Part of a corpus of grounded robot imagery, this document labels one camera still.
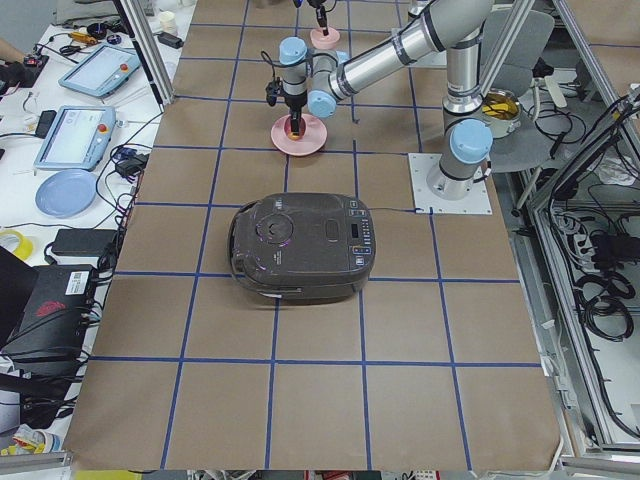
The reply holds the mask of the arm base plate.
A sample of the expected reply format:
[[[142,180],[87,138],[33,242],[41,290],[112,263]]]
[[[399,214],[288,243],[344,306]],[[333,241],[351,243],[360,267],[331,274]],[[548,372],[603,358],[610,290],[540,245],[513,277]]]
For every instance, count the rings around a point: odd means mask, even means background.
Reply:
[[[456,181],[442,175],[438,153],[409,153],[414,208],[425,214],[491,215],[486,179],[481,166],[474,176]]]

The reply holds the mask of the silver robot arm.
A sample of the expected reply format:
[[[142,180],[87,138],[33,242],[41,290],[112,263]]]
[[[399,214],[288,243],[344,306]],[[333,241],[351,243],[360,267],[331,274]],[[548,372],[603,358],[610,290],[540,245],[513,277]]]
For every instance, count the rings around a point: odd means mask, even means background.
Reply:
[[[276,60],[262,57],[272,69],[267,103],[283,99],[289,109],[271,128],[273,145],[292,156],[317,152],[327,139],[323,121],[339,102],[435,52],[445,53],[447,61],[445,115],[456,123],[475,117],[486,94],[479,61],[492,8],[490,1],[429,1],[404,27],[354,57],[332,45],[284,38]]]
[[[328,26],[328,19],[327,19],[327,11],[324,6],[325,1],[324,0],[307,0],[307,4],[310,7],[312,7],[315,11],[315,18],[321,33],[324,36],[328,36],[329,26]]]

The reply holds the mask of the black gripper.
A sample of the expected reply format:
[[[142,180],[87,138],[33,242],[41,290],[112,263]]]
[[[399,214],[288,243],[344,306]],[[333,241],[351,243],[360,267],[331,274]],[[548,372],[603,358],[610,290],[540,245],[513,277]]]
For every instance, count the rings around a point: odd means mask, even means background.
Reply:
[[[295,138],[295,132],[300,132],[303,136],[302,109],[306,105],[306,85],[304,83],[290,83],[284,78],[276,77],[265,87],[266,102],[274,107],[279,98],[282,98],[289,107],[291,121],[295,123],[295,131],[292,123],[287,123],[287,136]]]
[[[313,2],[312,6],[315,10],[316,19],[319,20],[319,27],[324,36],[328,35],[328,24],[326,20],[326,8],[323,2]]]

